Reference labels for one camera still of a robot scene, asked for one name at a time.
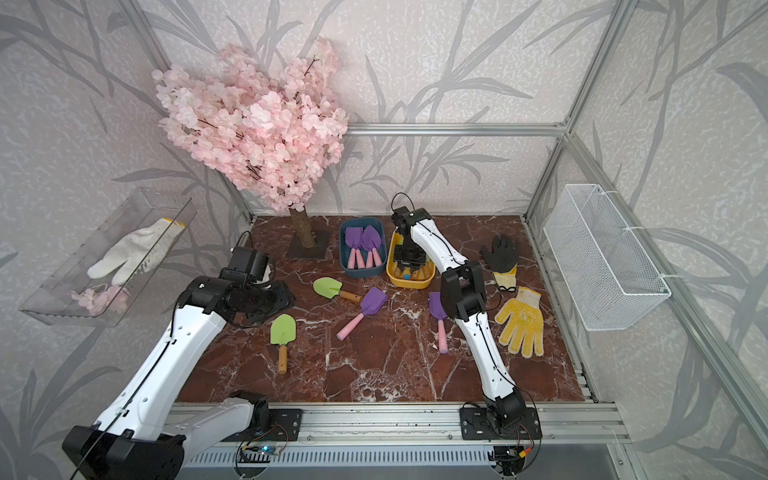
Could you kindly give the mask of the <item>purple pointed shovel pink handle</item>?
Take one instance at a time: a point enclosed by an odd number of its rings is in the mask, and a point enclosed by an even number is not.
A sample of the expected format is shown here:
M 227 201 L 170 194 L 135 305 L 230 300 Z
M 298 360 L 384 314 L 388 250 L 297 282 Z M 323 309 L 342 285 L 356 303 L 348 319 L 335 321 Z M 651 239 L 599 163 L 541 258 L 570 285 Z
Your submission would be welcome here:
M 373 225 L 369 225 L 369 226 L 371 226 L 372 228 L 372 232 L 371 232 L 372 242 L 373 242 L 373 245 L 375 246 L 375 249 L 372 251 L 373 258 L 374 258 L 374 266 L 379 267 L 382 265 L 382 259 L 379 254 L 379 248 L 382 245 L 382 238 L 379 231 Z

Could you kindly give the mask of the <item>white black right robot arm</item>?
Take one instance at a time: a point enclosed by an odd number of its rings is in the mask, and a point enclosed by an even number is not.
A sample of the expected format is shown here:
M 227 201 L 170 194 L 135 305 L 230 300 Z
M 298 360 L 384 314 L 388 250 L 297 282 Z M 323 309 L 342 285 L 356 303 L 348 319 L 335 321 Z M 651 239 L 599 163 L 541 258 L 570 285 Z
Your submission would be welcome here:
M 441 275 L 440 302 L 447 316 L 461 329 L 473 354 L 489 430 L 500 438 L 515 435 L 527 405 L 492 338 L 480 264 L 456 250 L 426 210 L 398 207 L 391 219 L 404 245 L 424 253 Z

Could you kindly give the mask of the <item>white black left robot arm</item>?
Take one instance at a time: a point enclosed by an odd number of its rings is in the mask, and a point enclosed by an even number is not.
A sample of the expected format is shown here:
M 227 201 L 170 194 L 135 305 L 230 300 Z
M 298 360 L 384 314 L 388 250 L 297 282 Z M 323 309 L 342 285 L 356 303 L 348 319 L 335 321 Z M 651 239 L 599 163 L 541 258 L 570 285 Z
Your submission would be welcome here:
M 258 327 L 294 297 L 270 279 L 269 256 L 237 246 L 216 277 L 194 279 L 177 298 L 157 344 L 113 403 L 90 426 L 75 426 L 62 449 L 86 479 L 173 479 L 191 459 L 236 434 L 269 434 L 276 423 L 265 396 L 237 391 L 173 426 L 166 419 L 202 354 L 227 326 Z

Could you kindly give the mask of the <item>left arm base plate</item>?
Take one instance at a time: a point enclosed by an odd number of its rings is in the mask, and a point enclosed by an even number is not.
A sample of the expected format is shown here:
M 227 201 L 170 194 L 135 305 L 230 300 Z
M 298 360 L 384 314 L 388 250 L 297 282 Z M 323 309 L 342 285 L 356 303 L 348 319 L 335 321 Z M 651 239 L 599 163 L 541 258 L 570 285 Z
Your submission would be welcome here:
M 224 442 L 273 441 L 290 443 L 296 442 L 302 424 L 303 411 L 295 408 L 270 409 L 266 414 L 262 411 L 253 423 L 244 431 L 230 435 Z

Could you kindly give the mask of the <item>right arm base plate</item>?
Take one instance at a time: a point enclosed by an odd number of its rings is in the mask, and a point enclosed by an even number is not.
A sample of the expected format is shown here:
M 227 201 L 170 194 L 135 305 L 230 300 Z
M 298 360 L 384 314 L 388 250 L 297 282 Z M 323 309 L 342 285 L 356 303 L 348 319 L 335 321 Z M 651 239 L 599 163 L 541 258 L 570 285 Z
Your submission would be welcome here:
M 459 423 L 463 440 L 538 441 L 543 437 L 538 410 L 534 407 L 526 407 L 517 419 L 497 421 L 486 407 L 465 403 L 459 409 Z

